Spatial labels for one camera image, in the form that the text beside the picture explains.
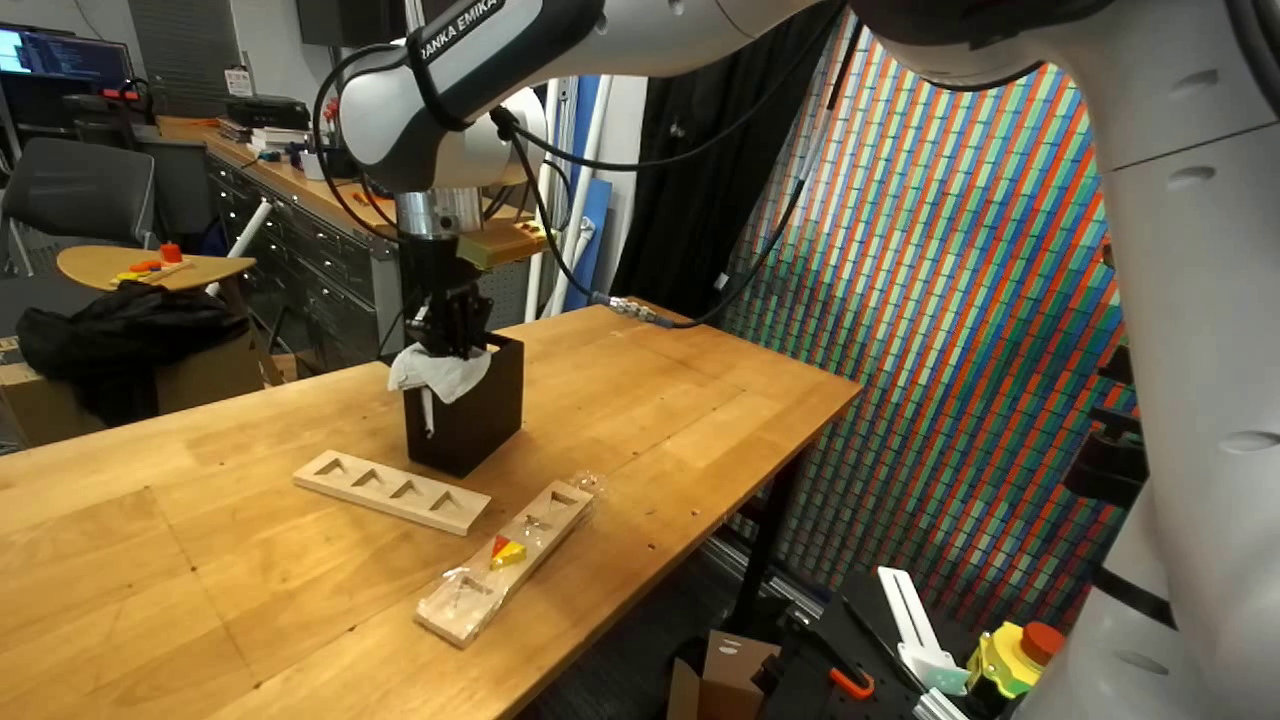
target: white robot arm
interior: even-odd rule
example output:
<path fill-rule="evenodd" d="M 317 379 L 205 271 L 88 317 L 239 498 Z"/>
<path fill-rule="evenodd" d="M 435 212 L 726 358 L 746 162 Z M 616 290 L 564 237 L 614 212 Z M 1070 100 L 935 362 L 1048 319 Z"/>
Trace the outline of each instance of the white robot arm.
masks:
<path fill-rule="evenodd" d="M 344 87 L 391 192 L 521 84 L 667 78 L 814 0 L 462 0 Z M 1027 718 L 1280 718 L 1280 8 L 1275 0 L 852 0 L 923 79 L 1063 63 L 1094 108 L 1151 481 L 1107 567 L 1175 629 L 1094 600 Z"/>

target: patterned fabric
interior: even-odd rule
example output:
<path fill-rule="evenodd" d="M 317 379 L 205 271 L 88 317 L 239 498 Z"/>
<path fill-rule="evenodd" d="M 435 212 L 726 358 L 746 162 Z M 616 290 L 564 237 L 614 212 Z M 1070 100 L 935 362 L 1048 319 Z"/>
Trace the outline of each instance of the patterned fabric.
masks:
<path fill-rule="evenodd" d="M 1060 487 L 1119 346 L 1083 98 L 1057 70 L 935 93 L 864 39 L 823 84 L 736 257 L 804 200 L 728 328 L 864 384 L 807 459 L 782 559 L 821 587 L 910 567 L 931 612 L 1070 625 L 1119 513 Z"/>

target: wooden tabletop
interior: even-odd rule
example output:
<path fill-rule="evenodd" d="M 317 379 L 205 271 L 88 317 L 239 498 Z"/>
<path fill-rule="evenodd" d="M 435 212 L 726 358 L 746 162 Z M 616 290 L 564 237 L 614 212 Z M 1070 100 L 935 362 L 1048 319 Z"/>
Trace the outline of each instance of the wooden tabletop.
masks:
<path fill-rule="evenodd" d="M 330 447 L 410 468 L 380 365 L 5 457 L 0 718 L 503 718 L 858 397 L 604 309 L 510 338 L 525 430 L 464 481 L 492 498 L 464 539 L 293 483 Z M 469 649 L 412 621 L 575 472 L 598 477 L 585 524 Z"/>
<path fill-rule="evenodd" d="M 221 137 L 221 126 L 208 118 L 161 118 L 161 141 L 205 146 L 221 165 L 271 190 L 275 196 L 288 196 L 341 227 L 351 225 L 351 215 L 334 200 L 330 186 L 310 181 L 300 168 L 293 168 L 284 162 L 275 162 L 275 165 L 258 162 L 243 146 Z M 366 225 L 396 237 L 383 219 L 383 215 L 396 215 L 391 200 L 373 200 L 351 181 L 338 181 L 338 192 L 347 200 L 347 208 Z M 478 233 L 462 237 L 462 257 L 474 259 L 481 271 L 501 269 L 501 263 L 521 263 L 546 248 L 550 248 L 546 233 L 532 227 L 528 219 L 517 219 L 517 215 L 495 215 L 495 219 L 481 225 Z"/>
<path fill-rule="evenodd" d="M 57 269 L 83 290 L 114 292 L 119 277 L 142 263 L 155 259 L 148 248 L 114 248 L 114 243 L 73 243 L 57 252 Z M 229 277 L 239 277 L 252 269 L 252 257 L 185 257 L 179 263 L 167 263 L 161 271 L 138 271 L 142 283 L 161 283 L 173 292 L 221 283 Z"/>

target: black cable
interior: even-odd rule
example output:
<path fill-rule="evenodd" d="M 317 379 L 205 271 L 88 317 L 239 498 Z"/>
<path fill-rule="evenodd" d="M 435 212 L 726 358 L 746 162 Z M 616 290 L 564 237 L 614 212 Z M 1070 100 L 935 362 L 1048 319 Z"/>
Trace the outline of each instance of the black cable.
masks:
<path fill-rule="evenodd" d="M 317 100 L 311 100 L 311 121 L 310 121 L 310 137 L 311 137 L 311 147 L 317 147 L 317 165 L 320 165 L 320 178 L 324 178 L 334 200 L 338 200 L 366 233 L 373 233 L 373 237 L 390 237 L 390 233 L 375 227 L 375 225 L 368 225 L 366 215 L 358 215 L 358 208 L 351 208 L 351 203 L 344 200 L 344 192 L 338 190 L 334 168 L 330 168 L 330 155 L 320 151 L 320 147 L 324 147 L 324 146 L 320 146 L 320 118 L 324 118 L 324 100 L 330 100 L 330 93 L 341 84 L 341 78 L 344 78 L 351 63 L 362 63 L 362 60 L 368 60 L 368 56 L 380 56 L 380 54 L 396 54 L 396 63 L 366 70 L 362 78 L 368 78 L 368 73 L 390 73 L 390 70 L 402 70 L 402 63 L 405 63 L 402 49 L 391 49 L 391 45 L 375 45 L 375 49 L 362 49 L 362 54 L 344 56 L 344 60 L 334 63 L 334 73 L 320 79 Z"/>
<path fill-rule="evenodd" d="M 858 45 L 864 39 L 864 19 L 852 19 L 852 37 L 848 37 L 848 45 L 846 45 L 846 56 L 841 56 L 841 73 L 835 73 L 835 84 L 834 84 L 834 98 L 827 98 L 827 113 L 835 113 L 835 104 L 841 104 L 841 87 L 846 87 L 846 79 L 848 79 L 848 73 L 852 73 L 852 56 L 858 56 Z"/>
<path fill-rule="evenodd" d="M 771 84 L 766 87 L 766 98 L 759 98 L 749 113 L 742 113 L 728 129 L 722 129 L 714 141 L 705 141 L 705 146 L 696 146 L 696 147 L 687 147 L 687 151 L 675 151 L 675 155 L 660 155 L 660 162 L 616 165 L 616 162 L 575 155 L 575 151 L 564 151 L 564 147 L 532 137 L 532 134 L 521 129 L 521 126 L 517 126 L 517 137 L 525 137 L 528 146 L 546 147 L 550 155 L 562 155 L 562 162 L 580 165 L 580 168 L 601 168 L 601 172 L 651 172 L 651 168 L 687 165 L 687 162 L 722 147 L 728 137 L 736 137 L 742 129 L 749 129 L 749 126 L 759 118 L 759 108 L 777 98 L 782 84 L 786 84 L 786 79 L 771 79 Z"/>
<path fill-rule="evenodd" d="M 485 203 L 481 219 L 492 219 L 510 200 L 514 200 L 514 190 L 492 192 L 492 200 Z"/>
<path fill-rule="evenodd" d="M 591 292 L 585 281 L 575 281 L 575 271 L 570 269 L 570 259 L 564 259 L 564 252 L 562 252 L 562 243 L 555 243 L 553 212 L 550 212 L 546 192 L 537 190 L 537 172 L 532 172 L 528 147 L 521 146 L 521 134 L 503 134 L 503 129 L 514 129 L 514 126 L 501 126 L 501 137 L 503 137 L 503 141 L 517 147 L 517 155 L 521 155 L 521 168 L 525 168 L 525 178 L 528 178 L 532 203 L 537 203 L 537 212 L 542 212 L 542 219 L 546 219 L 550 252 L 553 252 L 553 259 L 555 259 L 555 269 L 564 271 L 564 281 L 570 281 L 575 292 L 585 292 L 585 296 L 591 301 L 598 292 Z"/>
<path fill-rule="evenodd" d="M 366 178 L 366 172 L 362 172 L 362 190 L 366 190 L 368 208 L 373 208 L 383 225 L 391 225 L 391 227 L 396 227 L 396 219 L 383 212 L 383 203 L 380 203 L 380 196 L 373 192 L 373 186 L 368 186 L 368 178 Z"/>
<path fill-rule="evenodd" d="M 726 317 L 726 313 L 746 296 L 746 290 L 759 277 L 766 259 L 771 257 L 771 248 L 777 248 L 777 243 L 786 242 L 786 233 L 791 227 L 791 215 L 795 215 L 799 196 L 804 196 L 804 186 L 807 186 L 807 178 L 799 178 L 799 181 L 791 186 L 790 208 L 786 208 L 786 215 L 771 225 L 759 257 L 753 259 L 753 269 L 749 269 L 736 283 L 726 290 L 726 296 L 722 296 L 705 317 L 696 317 L 702 325 Z"/>
<path fill-rule="evenodd" d="M 570 172 L 562 165 L 553 165 L 553 162 L 546 162 L 546 165 L 562 178 L 564 196 L 574 196 Z"/>

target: wooden block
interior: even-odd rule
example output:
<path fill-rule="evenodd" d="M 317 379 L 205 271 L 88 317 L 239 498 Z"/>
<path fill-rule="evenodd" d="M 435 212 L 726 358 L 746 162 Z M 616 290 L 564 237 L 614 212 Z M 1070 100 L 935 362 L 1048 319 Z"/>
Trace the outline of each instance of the wooden block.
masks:
<path fill-rule="evenodd" d="M 469 646 L 503 600 L 546 566 L 585 517 L 591 493 L 546 487 L 464 567 L 444 572 L 418 606 L 418 621 L 453 646 Z"/>
<path fill-rule="evenodd" d="M 320 454 L 311 465 L 304 465 L 293 477 L 311 493 L 324 493 L 373 513 L 390 513 L 412 524 L 427 524 L 453 538 L 469 538 L 478 517 L 487 507 L 485 493 L 469 493 L 455 483 L 441 483 L 441 481 L 412 477 L 412 472 L 344 457 L 344 454 Z"/>

